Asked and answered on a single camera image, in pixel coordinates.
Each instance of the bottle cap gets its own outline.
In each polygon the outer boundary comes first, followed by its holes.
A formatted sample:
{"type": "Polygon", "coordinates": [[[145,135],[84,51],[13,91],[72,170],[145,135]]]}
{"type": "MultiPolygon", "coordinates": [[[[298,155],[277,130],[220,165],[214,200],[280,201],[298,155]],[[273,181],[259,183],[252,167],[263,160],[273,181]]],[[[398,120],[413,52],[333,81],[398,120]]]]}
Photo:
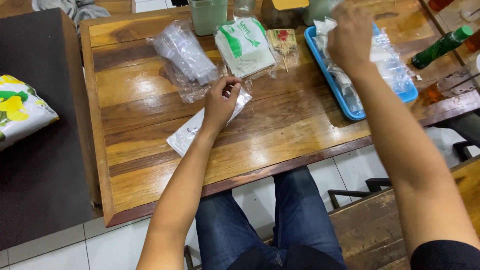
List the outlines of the bottle cap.
{"type": "Polygon", "coordinates": [[[464,41],[471,35],[473,35],[473,30],[467,25],[464,25],[455,31],[455,36],[461,41],[464,41]]]}

